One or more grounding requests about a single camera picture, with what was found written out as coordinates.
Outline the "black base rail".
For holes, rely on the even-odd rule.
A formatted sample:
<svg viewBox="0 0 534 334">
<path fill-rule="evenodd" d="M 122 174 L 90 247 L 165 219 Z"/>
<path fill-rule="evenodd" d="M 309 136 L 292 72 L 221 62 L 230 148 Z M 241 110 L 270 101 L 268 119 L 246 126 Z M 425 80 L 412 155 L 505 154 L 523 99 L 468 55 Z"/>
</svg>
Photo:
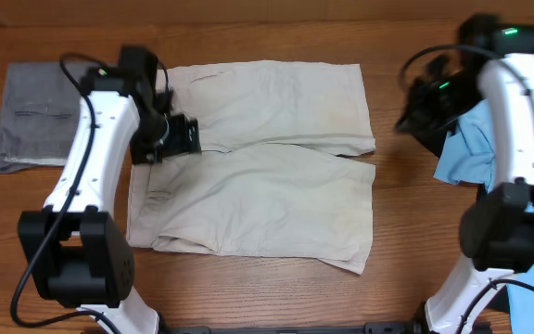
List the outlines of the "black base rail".
<svg viewBox="0 0 534 334">
<path fill-rule="evenodd" d="M 412 322 L 369 322 L 349 327 L 296 328 L 169 328 L 161 326 L 160 334 L 424 334 L 421 325 Z"/>
</svg>

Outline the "beige khaki shorts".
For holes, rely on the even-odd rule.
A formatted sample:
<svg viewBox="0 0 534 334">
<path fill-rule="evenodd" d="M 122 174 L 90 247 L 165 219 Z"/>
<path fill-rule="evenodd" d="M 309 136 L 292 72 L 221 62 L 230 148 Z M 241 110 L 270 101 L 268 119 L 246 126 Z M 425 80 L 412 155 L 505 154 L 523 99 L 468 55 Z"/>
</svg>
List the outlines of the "beige khaki shorts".
<svg viewBox="0 0 534 334">
<path fill-rule="evenodd" d="M 361 274 L 375 150 L 359 65 L 261 60 L 176 67 L 156 88 L 198 122 L 198 154 L 131 171 L 137 248 L 313 258 Z"/>
</svg>

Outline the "light blue printed t-shirt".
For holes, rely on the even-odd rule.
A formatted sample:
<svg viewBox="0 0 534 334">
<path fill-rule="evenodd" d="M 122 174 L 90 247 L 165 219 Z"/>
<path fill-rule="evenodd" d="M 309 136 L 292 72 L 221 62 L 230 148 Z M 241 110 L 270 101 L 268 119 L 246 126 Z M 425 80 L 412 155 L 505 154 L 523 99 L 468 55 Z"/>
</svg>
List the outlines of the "light blue printed t-shirt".
<svg viewBox="0 0 534 334">
<path fill-rule="evenodd" d="M 490 108 L 483 100 L 458 119 L 454 132 L 447 134 L 434 177 L 449 184 L 494 184 L 493 127 Z M 534 265 L 518 277 L 534 286 Z M 514 333 L 534 333 L 534 293 L 517 286 L 507 287 L 511 327 Z"/>
</svg>

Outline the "black garment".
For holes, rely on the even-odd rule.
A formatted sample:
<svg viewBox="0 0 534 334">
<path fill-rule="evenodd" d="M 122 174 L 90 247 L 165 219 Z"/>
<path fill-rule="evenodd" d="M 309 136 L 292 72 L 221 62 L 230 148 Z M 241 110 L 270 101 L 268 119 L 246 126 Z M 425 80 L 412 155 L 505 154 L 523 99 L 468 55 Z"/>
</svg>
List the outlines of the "black garment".
<svg viewBox="0 0 534 334">
<path fill-rule="evenodd" d="M 416 140 L 439 159 L 434 173 L 439 181 L 475 184 L 479 199 L 494 187 L 493 127 L 485 100 L 447 128 Z"/>
</svg>

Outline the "folded grey cloth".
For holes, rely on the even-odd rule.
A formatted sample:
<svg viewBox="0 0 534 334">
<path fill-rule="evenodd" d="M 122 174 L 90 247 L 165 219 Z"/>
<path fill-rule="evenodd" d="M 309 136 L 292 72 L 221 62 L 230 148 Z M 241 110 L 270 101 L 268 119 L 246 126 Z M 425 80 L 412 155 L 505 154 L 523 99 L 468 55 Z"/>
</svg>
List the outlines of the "folded grey cloth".
<svg viewBox="0 0 534 334">
<path fill-rule="evenodd" d="M 0 173 L 63 166 L 80 116 L 80 95 L 56 62 L 7 67 L 0 110 Z"/>
</svg>

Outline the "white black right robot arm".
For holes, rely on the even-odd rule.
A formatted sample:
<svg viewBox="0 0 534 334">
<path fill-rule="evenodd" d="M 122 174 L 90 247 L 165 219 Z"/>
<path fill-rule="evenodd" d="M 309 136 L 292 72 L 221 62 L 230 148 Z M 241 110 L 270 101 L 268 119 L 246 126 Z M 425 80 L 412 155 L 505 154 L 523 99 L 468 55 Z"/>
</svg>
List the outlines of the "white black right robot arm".
<svg viewBox="0 0 534 334">
<path fill-rule="evenodd" d="M 478 101 L 493 125 L 494 187 L 464 213 L 461 255 L 439 291 L 407 322 L 370 323 L 368 333 L 488 333 L 479 314 L 534 265 L 534 25 L 494 14 L 463 22 L 449 73 L 446 45 L 430 48 L 424 75 L 405 85 L 396 130 L 428 145 L 442 139 Z"/>
</svg>

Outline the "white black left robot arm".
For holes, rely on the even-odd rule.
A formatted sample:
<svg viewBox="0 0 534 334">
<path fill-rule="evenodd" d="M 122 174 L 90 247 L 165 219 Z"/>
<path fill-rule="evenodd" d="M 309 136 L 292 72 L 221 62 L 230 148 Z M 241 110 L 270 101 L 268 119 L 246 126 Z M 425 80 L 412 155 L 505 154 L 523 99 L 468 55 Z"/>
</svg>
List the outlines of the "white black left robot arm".
<svg viewBox="0 0 534 334">
<path fill-rule="evenodd" d="M 172 113 L 171 92 L 156 90 L 167 75 L 146 47 L 125 45 L 116 65 L 93 59 L 72 80 L 80 119 L 67 162 L 44 207 L 19 217 L 27 267 L 9 312 L 21 327 L 19 300 L 32 282 L 41 298 L 65 308 L 66 319 L 88 316 L 108 333 L 168 331 L 134 287 L 134 253 L 114 219 L 125 159 L 156 164 L 201 150 L 197 121 Z"/>
</svg>

